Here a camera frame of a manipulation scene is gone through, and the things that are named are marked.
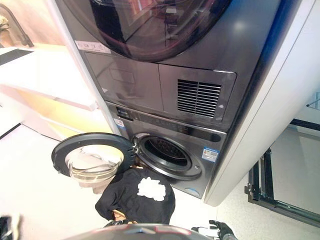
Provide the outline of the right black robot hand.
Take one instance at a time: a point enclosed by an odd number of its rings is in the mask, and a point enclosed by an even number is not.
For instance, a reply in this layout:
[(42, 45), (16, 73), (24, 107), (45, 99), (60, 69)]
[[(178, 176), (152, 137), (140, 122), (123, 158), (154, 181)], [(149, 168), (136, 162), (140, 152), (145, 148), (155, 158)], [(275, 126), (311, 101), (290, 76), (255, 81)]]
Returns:
[(193, 226), (191, 230), (212, 240), (237, 240), (233, 230), (225, 223), (210, 219), (208, 227)]

